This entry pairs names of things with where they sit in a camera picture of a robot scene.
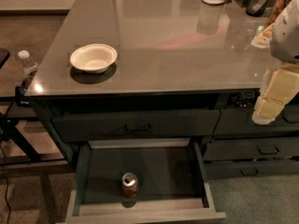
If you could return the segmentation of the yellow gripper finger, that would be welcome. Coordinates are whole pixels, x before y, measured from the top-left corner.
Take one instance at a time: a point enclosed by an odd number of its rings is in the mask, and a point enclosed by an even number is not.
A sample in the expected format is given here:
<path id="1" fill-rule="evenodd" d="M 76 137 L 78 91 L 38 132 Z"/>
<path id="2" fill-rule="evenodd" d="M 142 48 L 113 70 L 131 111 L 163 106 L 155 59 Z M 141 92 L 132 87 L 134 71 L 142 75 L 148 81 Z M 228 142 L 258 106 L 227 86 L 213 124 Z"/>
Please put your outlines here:
<path id="1" fill-rule="evenodd" d="M 260 96 L 257 98 L 252 120 L 259 125 L 273 122 L 285 105 L 299 92 L 299 65 L 282 63 L 263 75 Z"/>

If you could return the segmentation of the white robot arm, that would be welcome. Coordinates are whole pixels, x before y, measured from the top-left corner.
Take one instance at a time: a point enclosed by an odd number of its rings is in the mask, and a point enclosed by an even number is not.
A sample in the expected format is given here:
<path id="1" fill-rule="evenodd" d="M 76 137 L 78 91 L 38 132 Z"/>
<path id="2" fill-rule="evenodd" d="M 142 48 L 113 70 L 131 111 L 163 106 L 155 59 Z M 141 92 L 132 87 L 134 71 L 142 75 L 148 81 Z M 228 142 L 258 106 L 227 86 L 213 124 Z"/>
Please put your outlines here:
<path id="1" fill-rule="evenodd" d="M 259 125 L 273 122 L 299 92 L 299 0 L 291 0 L 276 18 L 269 48 L 281 65 L 263 75 L 252 114 L 253 122 Z"/>

